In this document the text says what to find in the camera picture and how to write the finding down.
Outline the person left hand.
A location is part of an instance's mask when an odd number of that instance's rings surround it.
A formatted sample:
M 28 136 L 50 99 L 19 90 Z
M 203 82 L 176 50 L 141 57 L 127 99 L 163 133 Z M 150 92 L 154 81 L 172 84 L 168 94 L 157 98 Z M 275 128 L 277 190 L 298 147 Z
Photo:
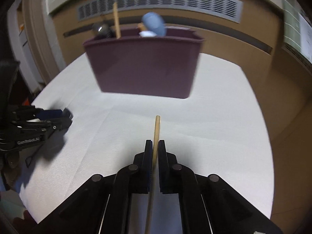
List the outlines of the person left hand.
M 14 185 L 21 175 L 19 151 L 1 151 L 1 192 L 15 190 Z

